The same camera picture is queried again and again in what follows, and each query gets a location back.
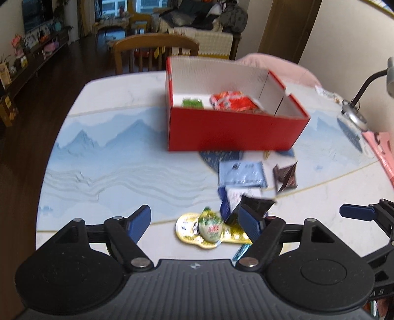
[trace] television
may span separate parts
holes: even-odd
[[[22,0],[25,33],[53,19],[52,0]]]

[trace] metal bolt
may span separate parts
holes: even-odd
[[[134,258],[131,260],[131,265],[136,268],[146,268],[151,264],[148,258]]]
[[[258,265],[258,260],[252,257],[245,257],[240,259],[240,264],[244,267],[251,268]]]

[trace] pile of clothes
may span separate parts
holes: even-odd
[[[223,25],[223,32],[241,33],[247,23],[247,13],[237,0],[221,2],[200,2],[183,0],[179,8],[168,10],[160,15],[172,28],[193,27],[212,30],[214,20]]]

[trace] brown wooden door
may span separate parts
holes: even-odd
[[[322,0],[273,0],[258,52],[298,63],[321,3]]]

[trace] lamp arm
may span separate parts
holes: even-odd
[[[379,71],[379,72],[376,72],[373,75],[371,75],[367,80],[365,80],[364,84],[362,85],[360,90],[357,92],[357,94],[354,97],[354,99],[350,102],[350,106],[353,107],[353,108],[356,106],[356,104],[360,100],[362,94],[367,89],[367,87],[371,84],[372,81],[374,81],[377,78],[386,76],[386,75],[387,75],[387,69]]]

